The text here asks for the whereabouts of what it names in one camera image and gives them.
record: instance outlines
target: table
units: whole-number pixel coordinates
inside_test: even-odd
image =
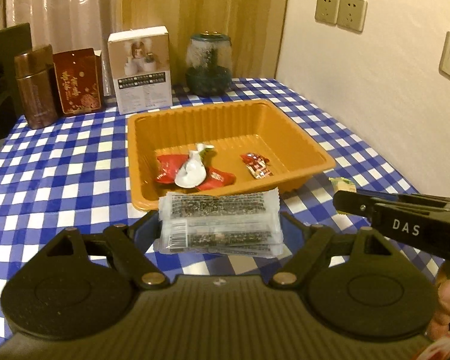
[[[199,98],[177,87],[174,98],[174,107],[268,99],[322,145],[335,158],[336,169],[282,195],[281,208],[302,222],[320,222],[342,232],[367,225],[363,218],[336,213],[329,177],[342,176],[370,190],[415,192],[357,135],[276,80],[234,79],[231,91],[212,98]],[[0,151],[0,293],[6,280],[64,227],[98,233],[110,224],[130,225],[143,216],[132,206],[129,192],[126,137],[130,116],[120,115],[116,104],[111,104],[104,112],[64,118],[42,130],[30,130],[23,117],[18,120]],[[441,259],[394,244],[433,278]],[[294,248],[288,246],[277,259],[162,255],[153,248],[146,256],[172,280],[177,274],[243,273],[261,274],[268,280],[292,255]],[[92,259],[104,263],[103,258]],[[342,257],[334,258],[334,263],[343,261]],[[10,334],[0,309],[0,344]]]

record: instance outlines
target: jar lid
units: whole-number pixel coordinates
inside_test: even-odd
[[[209,31],[202,32],[201,34],[194,34],[191,36],[191,38],[195,41],[200,42],[230,41],[230,37],[228,35],[223,35],[218,32],[209,32]]]
[[[31,76],[53,66],[52,45],[36,47],[15,56],[15,75],[17,78]]]

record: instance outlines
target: small red packet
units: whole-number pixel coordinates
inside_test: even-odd
[[[255,153],[242,154],[240,157],[242,157],[242,161],[254,178],[262,179],[274,175],[270,169],[267,168],[268,158]]]
[[[234,174],[222,172],[210,166],[207,168],[207,178],[197,187],[197,190],[207,191],[219,187],[225,187],[233,184],[235,180],[236,177]]]
[[[160,171],[155,181],[161,184],[173,184],[179,169],[188,160],[188,154],[164,154],[159,155],[157,160],[160,162]]]

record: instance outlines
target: brown tin can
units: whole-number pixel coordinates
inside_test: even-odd
[[[53,50],[50,44],[33,48],[15,57],[15,76],[22,98],[25,119],[30,128],[55,123],[57,93],[51,82]]]

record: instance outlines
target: white product box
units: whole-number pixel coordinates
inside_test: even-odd
[[[108,54],[120,114],[172,105],[166,27],[113,33]]]

